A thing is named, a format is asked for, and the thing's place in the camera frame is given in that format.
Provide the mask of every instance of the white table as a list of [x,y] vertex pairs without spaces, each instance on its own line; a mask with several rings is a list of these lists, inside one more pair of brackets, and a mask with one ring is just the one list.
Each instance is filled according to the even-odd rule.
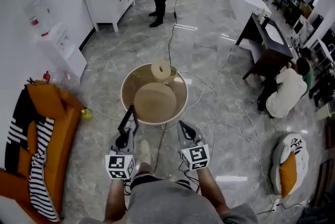
[[251,13],[258,15],[265,9],[265,14],[270,17],[271,11],[262,0],[229,0],[236,20],[247,24]]

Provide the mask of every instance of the paper roll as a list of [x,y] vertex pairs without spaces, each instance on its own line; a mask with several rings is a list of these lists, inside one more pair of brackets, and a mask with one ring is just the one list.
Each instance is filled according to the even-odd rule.
[[154,61],[151,64],[152,75],[160,81],[164,81],[171,75],[171,69],[169,64],[164,60]]

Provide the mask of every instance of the black pants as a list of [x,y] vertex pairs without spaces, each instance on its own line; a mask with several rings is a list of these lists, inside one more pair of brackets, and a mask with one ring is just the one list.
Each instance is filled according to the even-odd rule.
[[263,92],[257,100],[259,111],[265,110],[267,99],[277,90],[278,90],[278,84],[274,79],[266,79],[264,81]]
[[163,20],[165,15],[165,2],[166,0],[154,0],[156,4],[156,13],[157,13],[157,20]]

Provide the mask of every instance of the cardboard disc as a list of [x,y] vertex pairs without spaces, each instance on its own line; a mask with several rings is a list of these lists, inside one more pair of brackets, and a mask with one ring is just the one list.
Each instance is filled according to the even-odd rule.
[[142,86],[135,95],[134,105],[139,119],[146,122],[164,122],[169,120],[176,109],[174,92],[161,83]]

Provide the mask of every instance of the gray shirt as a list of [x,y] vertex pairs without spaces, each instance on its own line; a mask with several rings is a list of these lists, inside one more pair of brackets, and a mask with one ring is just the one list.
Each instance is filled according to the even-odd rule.
[[[80,224],[101,224],[83,219]],[[249,205],[232,208],[219,216],[211,203],[195,191],[169,181],[136,186],[130,196],[128,212],[115,224],[256,224]]]

